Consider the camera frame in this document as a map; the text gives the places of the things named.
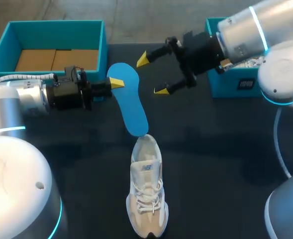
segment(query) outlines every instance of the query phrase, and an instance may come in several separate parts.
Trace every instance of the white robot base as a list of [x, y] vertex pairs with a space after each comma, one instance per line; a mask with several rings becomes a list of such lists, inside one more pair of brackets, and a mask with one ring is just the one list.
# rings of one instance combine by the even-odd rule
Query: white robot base
[[0, 136], [0, 239], [65, 239], [67, 218], [45, 157]]
[[293, 238], [293, 177], [268, 198], [265, 222], [271, 239]]

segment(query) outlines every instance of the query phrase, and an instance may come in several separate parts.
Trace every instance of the concrete floor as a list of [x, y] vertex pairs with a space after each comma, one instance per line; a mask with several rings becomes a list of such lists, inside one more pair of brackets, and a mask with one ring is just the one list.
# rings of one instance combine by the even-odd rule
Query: concrete floor
[[258, 0], [0, 0], [0, 37], [9, 21], [103, 19], [110, 43], [162, 42], [203, 30]]

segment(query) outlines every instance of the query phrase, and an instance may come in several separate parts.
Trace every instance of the label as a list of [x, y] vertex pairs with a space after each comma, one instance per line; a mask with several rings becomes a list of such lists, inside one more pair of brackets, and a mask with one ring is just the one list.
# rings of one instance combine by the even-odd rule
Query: label
[[251, 90], [255, 85], [254, 78], [243, 78], [239, 81], [237, 90]]

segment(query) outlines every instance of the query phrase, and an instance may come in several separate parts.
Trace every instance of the white cable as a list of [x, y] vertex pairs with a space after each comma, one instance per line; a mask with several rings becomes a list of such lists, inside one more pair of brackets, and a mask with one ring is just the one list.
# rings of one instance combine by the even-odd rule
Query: white cable
[[52, 80], [54, 79], [54, 74], [46, 74], [46, 75], [8, 75], [0, 77], [0, 82], [8, 81], [8, 80]]
[[274, 123], [274, 141], [275, 141], [275, 148], [276, 148], [276, 153], [277, 153], [277, 156], [278, 156], [278, 159], [279, 159], [279, 163], [281, 165], [281, 168], [283, 169], [285, 175], [288, 177], [288, 178], [291, 178], [291, 174], [289, 173], [287, 167], [286, 167], [286, 164], [282, 158], [282, 155], [280, 153], [280, 149], [279, 149], [279, 142], [278, 142], [278, 124], [279, 124], [279, 119], [280, 119], [280, 115], [281, 115], [281, 111], [282, 111], [282, 108], [279, 107], [278, 110], [277, 110], [277, 113], [276, 113], [276, 117], [275, 117], [275, 123]]

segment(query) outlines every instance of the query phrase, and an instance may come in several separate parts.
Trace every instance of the cardboard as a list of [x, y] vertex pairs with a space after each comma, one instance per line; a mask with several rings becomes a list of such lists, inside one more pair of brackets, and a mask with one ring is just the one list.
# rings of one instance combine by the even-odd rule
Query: cardboard
[[15, 71], [50, 71], [56, 50], [22, 50]]
[[57, 50], [52, 71], [64, 71], [65, 67], [77, 66], [84, 70], [96, 70], [98, 50]]
[[23, 50], [15, 71], [64, 71], [68, 66], [96, 70], [98, 50]]

